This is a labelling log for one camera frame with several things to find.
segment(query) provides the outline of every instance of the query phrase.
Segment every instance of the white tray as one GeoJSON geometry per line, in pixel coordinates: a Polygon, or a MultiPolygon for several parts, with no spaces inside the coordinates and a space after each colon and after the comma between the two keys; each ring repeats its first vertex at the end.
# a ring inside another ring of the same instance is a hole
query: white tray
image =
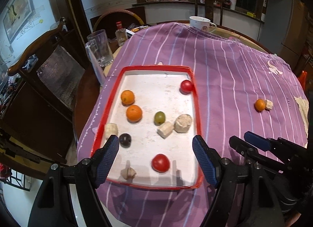
{"type": "Polygon", "coordinates": [[[192,150],[192,139],[201,135],[198,97],[195,90],[184,95],[179,91],[180,83],[189,79],[194,84],[193,74],[184,66],[130,66],[122,69],[111,91],[104,109],[101,123],[94,142],[93,152],[103,147],[104,125],[115,123],[118,136],[131,135],[129,148],[120,146],[107,180],[147,189],[197,188],[203,178],[198,161],[192,150]],[[142,109],[142,119],[131,124],[126,117],[127,107],[121,103],[124,90],[135,94],[135,103],[142,109]],[[192,116],[192,125],[187,133],[173,131],[166,139],[157,134],[154,115],[163,111],[166,121],[174,123],[181,114],[192,116]],[[157,154],[164,154],[170,160],[170,169],[163,173],[155,172],[151,160],[157,154]],[[133,180],[124,180],[121,170],[132,167],[136,171],[133,180]]]}

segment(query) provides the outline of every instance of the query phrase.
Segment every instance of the orange fruit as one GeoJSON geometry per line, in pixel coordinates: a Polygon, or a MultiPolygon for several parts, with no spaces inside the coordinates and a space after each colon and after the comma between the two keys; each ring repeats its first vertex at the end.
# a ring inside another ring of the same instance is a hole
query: orange fruit
{"type": "Polygon", "coordinates": [[[122,103],[125,105],[133,104],[135,102],[135,95],[130,90],[125,90],[121,93],[122,103]]]}
{"type": "Polygon", "coordinates": [[[137,122],[142,118],[142,110],[137,105],[131,105],[126,110],[126,116],[129,121],[137,122]]]}
{"type": "Polygon", "coordinates": [[[255,102],[255,108],[257,109],[257,111],[263,111],[265,110],[266,104],[265,101],[262,99],[257,99],[257,101],[255,102]]]}

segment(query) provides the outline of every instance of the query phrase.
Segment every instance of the tablecloth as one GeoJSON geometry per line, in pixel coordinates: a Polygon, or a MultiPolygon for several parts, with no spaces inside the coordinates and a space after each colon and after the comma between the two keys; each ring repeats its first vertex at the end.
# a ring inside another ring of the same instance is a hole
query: tablecloth
{"type": "MultiPolygon", "coordinates": [[[[304,92],[287,63],[240,42],[224,39],[179,23],[150,27],[129,39],[107,76],[106,84],[78,143],[78,160],[90,157],[94,133],[116,78],[125,66],[189,66],[197,82],[202,136],[221,157],[242,163],[229,147],[235,135],[246,131],[263,137],[283,137],[303,146],[306,132],[294,96],[304,92]],[[283,74],[269,70],[267,62],[283,74]],[[274,108],[258,113],[257,99],[269,99],[274,108]]],[[[215,193],[205,181],[200,188],[173,192],[147,191],[105,182],[98,196],[120,221],[134,227],[198,227],[215,193]]]]}

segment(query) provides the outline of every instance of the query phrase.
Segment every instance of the blue gripper pad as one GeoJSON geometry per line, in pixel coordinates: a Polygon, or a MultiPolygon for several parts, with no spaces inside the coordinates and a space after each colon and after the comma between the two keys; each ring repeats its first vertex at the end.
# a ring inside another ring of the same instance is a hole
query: blue gripper pad
{"type": "Polygon", "coordinates": [[[110,172],[114,159],[117,155],[120,143],[116,135],[111,135],[107,140],[103,148],[99,150],[100,163],[97,166],[97,176],[95,180],[95,185],[99,187],[103,184],[110,172]]]}
{"type": "Polygon", "coordinates": [[[244,139],[246,142],[261,149],[264,152],[271,150],[271,143],[268,141],[268,139],[265,139],[253,132],[246,132],[244,134],[244,139]]]}
{"type": "Polygon", "coordinates": [[[199,162],[206,181],[217,188],[219,181],[217,179],[217,171],[215,169],[214,163],[210,160],[207,152],[210,148],[205,143],[204,139],[200,135],[196,135],[192,139],[192,149],[199,162]]]}

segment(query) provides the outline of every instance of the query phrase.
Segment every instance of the painting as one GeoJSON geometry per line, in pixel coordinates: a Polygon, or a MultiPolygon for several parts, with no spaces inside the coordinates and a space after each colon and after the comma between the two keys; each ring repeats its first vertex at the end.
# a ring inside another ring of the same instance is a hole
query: painting
{"type": "Polygon", "coordinates": [[[10,43],[27,23],[34,10],[32,0],[13,0],[5,7],[3,24],[10,43]]]}

